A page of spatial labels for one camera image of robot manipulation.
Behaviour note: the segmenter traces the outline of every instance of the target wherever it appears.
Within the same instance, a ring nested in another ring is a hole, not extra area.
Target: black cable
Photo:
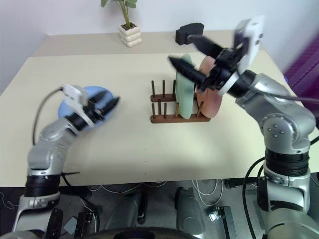
[[[248,180],[248,177],[249,177],[249,174],[251,173],[251,171],[253,170],[253,168],[260,162],[264,161],[264,157],[258,159],[256,162],[253,163],[253,165],[251,165],[251,167],[248,169],[247,173],[246,173],[246,176],[244,178],[244,182],[243,182],[243,192],[242,192],[242,197],[243,197],[243,206],[244,206],[244,211],[245,211],[245,215],[246,215],[246,219],[247,219],[247,224],[248,224],[248,227],[249,227],[249,230],[250,230],[250,234],[252,236],[253,239],[256,239],[256,235],[254,233],[254,229],[253,229],[253,226],[251,224],[251,221],[250,221],[250,217],[249,217],[249,214],[248,214],[248,209],[247,209],[247,202],[246,202],[246,186],[247,186],[247,180]]]
[[[64,174],[61,174],[65,184],[72,190],[72,185],[69,183],[69,181],[66,179]],[[96,231],[99,232],[100,231],[100,215],[99,212],[97,210],[97,208],[95,207],[94,204],[92,204],[89,200],[87,200],[85,197],[83,197],[82,195],[78,196],[79,198],[81,198],[87,205],[89,208],[92,209],[93,213],[95,214],[96,217]]]
[[[319,141],[319,136],[317,136],[316,138],[314,138],[313,140],[310,141],[310,145],[313,145],[314,143]]]
[[[33,126],[32,126],[32,145],[35,145],[35,131],[36,131],[36,125],[38,123],[39,120],[39,115],[40,112],[45,104],[45,102],[51,97],[53,96],[55,93],[62,91],[62,87],[59,87],[58,89],[55,89],[54,91],[50,92],[41,102],[40,106],[38,107],[37,111],[36,111],[36,115],[35,115],[35,119],[33,122]]]
[[[263,169],[264,169],[264,164],[260,166],[260,169],[258,170],[258,173],[257,173],[257,182],[256,182],[257,186],[258,186],[258,179],[260,178],[260,175]]]
[[[238,75],[239,78],[241,78],[241,75],[239,74],[238,72],[238,68],[236,67],[236,73]],[[265,91],[261,91],[261,90],[258,90],[256,89],[255,87],[251,86],[251,85],[248,85],[248,88],[255,92],[255,93],[259,93],[259,94],[262,94],[262,95],[266,95],[266,96],[271,96],[271,97],[276,97],[276,98],[280,98],[280,99],[285,99],[285,100],[290,100],[290,101],[301,101],[301,102],[309,102],[309,103],[313,103],[313,104],[319,104],[319,99],[316,99],[316,98],[311,98],[311,97],[295,97],[295,96],[283,96],[283,95],[278,95],[278,94],[273,94],[273,93],[268,93],[268,92],[265,92]]]

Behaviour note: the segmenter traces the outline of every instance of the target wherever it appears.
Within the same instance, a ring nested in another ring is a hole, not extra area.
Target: green plate
[[[189,54],[185,54],[181,58],[192,64]],[[183,118],[189,119],[193,110],[194,82],[177,72],[175,91],[176,102],[179,103],[179,114]]]

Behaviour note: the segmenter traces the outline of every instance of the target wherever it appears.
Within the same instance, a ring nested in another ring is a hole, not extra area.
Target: potted plant
[[[105,7],[108,0],[101,0],[101,7]],[[112,0],[121,9],[125,24],[119,25],[121,41],[128,47],[135,46],[142,42],[140,27],[136,26],[129,19],[129,7],[136,8],[137,0]]]

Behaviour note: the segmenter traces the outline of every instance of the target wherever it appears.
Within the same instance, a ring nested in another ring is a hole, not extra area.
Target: wooden peg
[[[197,111],[197,114],[196,114],[196,117],[199,117],[200,115],[200,112],[201,112],[201,109],[203,108],[203,105],[204,105],[204,102],[202,101],[199,105],[199,108],[198,108],[198,111]]]
[[[175,86],[176,86],[176,80],[173,81],[173,94],[172,96],[175,96]]]
[[[154,81],[152,81],[152,92],[153,92],[153,97],[154,97],[155,96]]]
[[[176,117],[177,117],[177,115],[178,115],[178,107],[179,107],[179,103],[176,103],[175,118],[176,118]]]
[[[163,98],[165,98],[165,80],[163,80]]]
[[[160,106],[161,102],[159,100],[159,116],[161,115],[161,106]]]
[[[164,118],[166,118],[166,109],[167,109],[167,103],[164,103]]]
[[[152,111],[153,111],[153,118],[155,119],[155,106],[154,106],[154,103],[152,103]]]

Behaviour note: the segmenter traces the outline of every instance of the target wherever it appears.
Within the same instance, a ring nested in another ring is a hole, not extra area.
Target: white table surface
[[[47,93],[66,83],[102,86],[121,96],[107,123],[82,132],[69,149],[64,171],[80,171],[68,176],[72,185],[243,177],[250,165],[264,156],[265,148],[258,124],[231,96],[223,97],[219,113],[210,122],[150,122],[151,80],[159,94],[162,80],[166,80],[168,92],[175,78],[167,55],[28,58],[0,97],[0,185],[24,186],[36,109]],[[203,55],[190,55],[199,66]],[[250,69],[288,87],[264,50]],[[60,93],[47,102],[38,130],[57,119],[62,99]],[[173,112],[174,103],[168,103],[167,113]],[[316,129],[310,139],[318,134]],[[311,171],[319,171],[319,144],[310,149],[310,156]]]

